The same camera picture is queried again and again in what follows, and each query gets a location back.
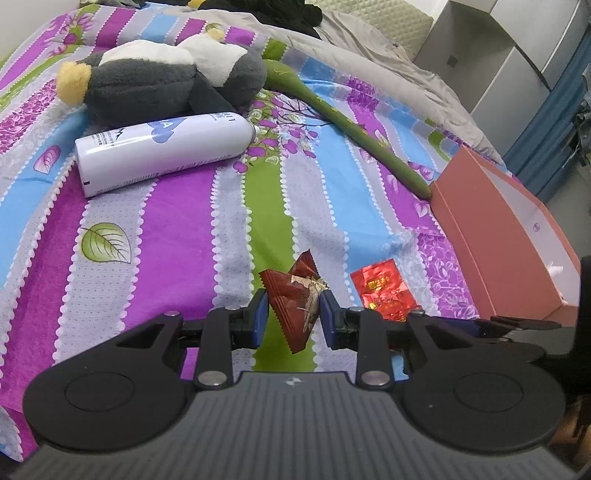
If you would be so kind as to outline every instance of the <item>pink box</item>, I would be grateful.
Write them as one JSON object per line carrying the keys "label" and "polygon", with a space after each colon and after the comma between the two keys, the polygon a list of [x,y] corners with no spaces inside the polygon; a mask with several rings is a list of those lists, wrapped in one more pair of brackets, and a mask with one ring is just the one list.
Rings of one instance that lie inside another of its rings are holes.
{"label": "pink box", "polygon": [[465,147],[431,188],[481,318],[575,324],[579,259],[543,203]]}

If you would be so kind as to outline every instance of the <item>white aerosol can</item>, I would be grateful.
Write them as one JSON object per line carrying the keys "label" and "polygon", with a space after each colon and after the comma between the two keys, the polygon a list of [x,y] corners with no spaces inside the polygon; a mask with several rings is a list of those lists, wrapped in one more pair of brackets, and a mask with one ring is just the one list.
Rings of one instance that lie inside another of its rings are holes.
{"label": "white aerosol can", "polygon": [[236,113],[184,116],[76,140],[86,198],[242,154],[256,127]]}

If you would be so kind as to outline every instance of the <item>brown candy wrapper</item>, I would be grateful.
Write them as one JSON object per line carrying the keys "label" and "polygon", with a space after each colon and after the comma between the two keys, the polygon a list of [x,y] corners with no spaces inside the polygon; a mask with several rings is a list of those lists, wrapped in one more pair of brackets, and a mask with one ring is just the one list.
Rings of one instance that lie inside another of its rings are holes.
{"label": "brown candy wrapper", "polygon": [[318,318],[320,292],[327,288],[310,250],[299,256],[288,273],[263,270],[259,275],[291,353],[301,352]]}
{"label": "brown candy wrapper", "polygon": [[353,272],[351,280],[363,306],[377,310],[385,320],[401,322],[419,307],[392,259]]}

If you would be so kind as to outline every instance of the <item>candy wrapper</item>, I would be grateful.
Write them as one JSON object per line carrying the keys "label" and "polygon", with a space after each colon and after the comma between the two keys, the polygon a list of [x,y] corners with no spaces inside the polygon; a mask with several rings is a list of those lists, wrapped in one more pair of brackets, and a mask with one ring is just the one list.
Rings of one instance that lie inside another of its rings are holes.
{"label": "candy wrapper", "polygon": [[301,352],[318,318],[320,292],[327,288],[318,275],[310,250],[302,253],[288,273],[259,273],[291,353]]}
{"label": "candy wrapper", "polygon": [[401,322],[419,307],[392,259],[363,267],[351,279],[363,306],[377,310],[386,320]]}

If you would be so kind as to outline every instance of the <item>beige blanket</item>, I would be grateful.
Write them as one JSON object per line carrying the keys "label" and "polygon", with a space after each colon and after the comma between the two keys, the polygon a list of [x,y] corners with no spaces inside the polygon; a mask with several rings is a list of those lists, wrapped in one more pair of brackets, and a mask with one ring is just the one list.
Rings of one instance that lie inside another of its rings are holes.
{"label": "beige blanket", "polygon": [[261,24],[246,13],[186,7],[169,7],[165,13],[233,25],[276,38],[336,70],[371,83],[384,94],[413,108],[423,118],[437,122],[478,152],[503,164],[501,156],[476,126],[454,91],[438,75],[418,68],[402,47],[352,15],[323,12],[324,21],[319,33],[326,41],[322,41]]}

